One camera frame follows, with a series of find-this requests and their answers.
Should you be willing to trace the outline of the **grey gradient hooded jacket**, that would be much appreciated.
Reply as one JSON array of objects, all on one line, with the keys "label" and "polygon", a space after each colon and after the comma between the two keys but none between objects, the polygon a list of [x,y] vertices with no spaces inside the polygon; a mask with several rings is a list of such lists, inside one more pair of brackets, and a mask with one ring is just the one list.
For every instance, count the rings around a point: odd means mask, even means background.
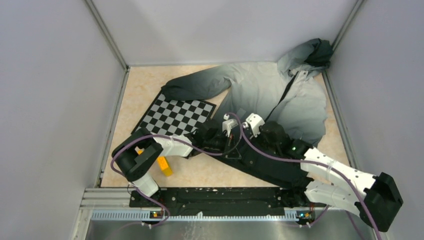
[{"label": "grey gradient hooded jacket", "polygon": [[328,69],[334,51],[328,40],[311,39],[279,60],[223,64],[169,80],[167,101],[208,100],[227,95],[213,118],[226,113],[244,121],[257,114],[280,124],[291,139],[317,146],[326,133],[327,99],[315,77]]}]

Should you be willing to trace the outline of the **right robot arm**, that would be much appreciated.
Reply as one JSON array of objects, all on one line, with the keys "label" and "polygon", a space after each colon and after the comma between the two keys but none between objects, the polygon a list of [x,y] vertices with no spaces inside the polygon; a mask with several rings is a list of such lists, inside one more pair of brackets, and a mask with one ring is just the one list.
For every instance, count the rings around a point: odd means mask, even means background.
[{"label": "right robot arm", "polygon": [[394,178],[381,172],[378,175],[345,165],[301,139],[291,139],[275,121],[264,122],[255,115],[245,124],[251,140],[258,140],[271,150],[265,153],[253,149],[268,159],[298,164],[302,171],[326,180],[312,180],[293,192],[299,206],[310,202],[331,205],[358,216],[379,232],[387,232],[404,201]]}]

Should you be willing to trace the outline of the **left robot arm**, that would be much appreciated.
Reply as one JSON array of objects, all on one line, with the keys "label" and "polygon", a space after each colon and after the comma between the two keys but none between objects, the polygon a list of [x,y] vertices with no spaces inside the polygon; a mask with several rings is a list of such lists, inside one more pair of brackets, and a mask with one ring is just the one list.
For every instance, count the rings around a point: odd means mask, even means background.
[{"label": "left robot arm", "polygon": [[208,119],[193,132],[183,135],[160,135],[140,128],[112,151],[112,163],[136,189],[142,192],[141,200],[149,207],[160,202],[159,186],[148,174],[160,157],[179,156],[191,158],[200,153],[214,157],[240,159],[233,130],[238,128],[235,119],[218,123]]}]

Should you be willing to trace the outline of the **black white checkerboard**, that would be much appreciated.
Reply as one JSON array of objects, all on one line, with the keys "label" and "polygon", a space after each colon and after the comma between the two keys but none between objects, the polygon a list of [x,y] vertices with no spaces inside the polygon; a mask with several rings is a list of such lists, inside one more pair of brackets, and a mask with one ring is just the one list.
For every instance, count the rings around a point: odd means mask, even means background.
[{"label": "black white checkerboard", "polygon": [[215,108],[205,100],[167,101],[160,91],[131,132],[144,128],[166,136],[192,133],[211,118]]}]

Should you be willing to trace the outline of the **yellow block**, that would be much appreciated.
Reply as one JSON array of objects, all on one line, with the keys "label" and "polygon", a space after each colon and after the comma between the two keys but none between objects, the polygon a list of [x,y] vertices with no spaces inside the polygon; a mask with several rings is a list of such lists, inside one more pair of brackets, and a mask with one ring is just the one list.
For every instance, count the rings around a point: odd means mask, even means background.
[{"label": "yellow block", "polygon": [[153,166],[148,170],[150,174],[161,173],[165,177],[170,177],[173,175],[173,170],[164,156],[159,156],[154,162]]}]

